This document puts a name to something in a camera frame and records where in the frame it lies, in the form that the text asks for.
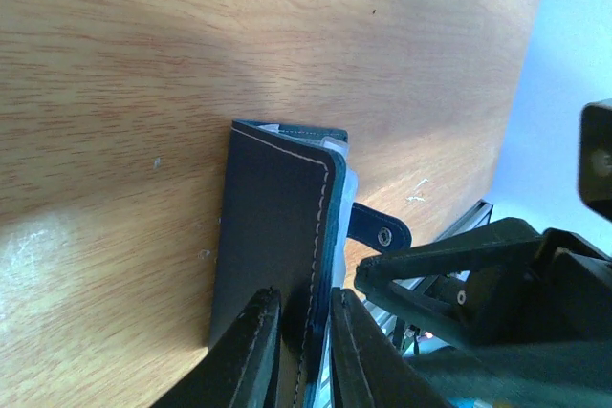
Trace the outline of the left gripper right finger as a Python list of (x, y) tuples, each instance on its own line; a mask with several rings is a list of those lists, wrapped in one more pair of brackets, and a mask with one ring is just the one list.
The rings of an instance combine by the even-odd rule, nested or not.
[(330, 320), (334, 407), (449, 406), (404, 362), (352, 290), (331, 290)]

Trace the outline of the dark blue card holder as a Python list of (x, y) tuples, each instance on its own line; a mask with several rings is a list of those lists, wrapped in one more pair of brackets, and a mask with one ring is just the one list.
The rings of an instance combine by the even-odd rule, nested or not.
[(257, 290), (277, 289), (281, 407), (317, 401), (346, 242), (379, 253), (412, 243), (400, 219), (356, 202), (348, 149), (347, 133), (337, 128), (252, 120), (231, 126), (208, 341), (220, 339)]

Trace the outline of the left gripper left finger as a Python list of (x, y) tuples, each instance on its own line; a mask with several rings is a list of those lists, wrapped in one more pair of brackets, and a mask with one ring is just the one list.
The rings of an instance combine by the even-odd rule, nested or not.
[(258, 290), (207, 356), (155, 407), (275, 407), (281, 296)]

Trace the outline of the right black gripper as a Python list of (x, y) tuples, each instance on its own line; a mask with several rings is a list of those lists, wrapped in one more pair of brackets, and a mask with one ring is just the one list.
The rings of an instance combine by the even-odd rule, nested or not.
[[(464, 303), (399, 285), (468, 271)], [(579, 235), (505, 218), (425, 246), (363, 259), (355, 288), (460, 349), (611, 339), (611, 261)]]

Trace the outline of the aluminium front rail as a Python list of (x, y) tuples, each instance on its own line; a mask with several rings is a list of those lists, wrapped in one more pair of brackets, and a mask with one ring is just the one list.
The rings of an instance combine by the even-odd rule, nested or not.
[(467, 294), (459, 275), (481, 269), (478, 259), (488, 243), (481, 229), (490, 223), (492, 210), (491, 204), (479, 201), (433, 243), (364, 259), (357, 268), (356, 289), (406, 324), (463, 346), (468, 326), (460, 308)]

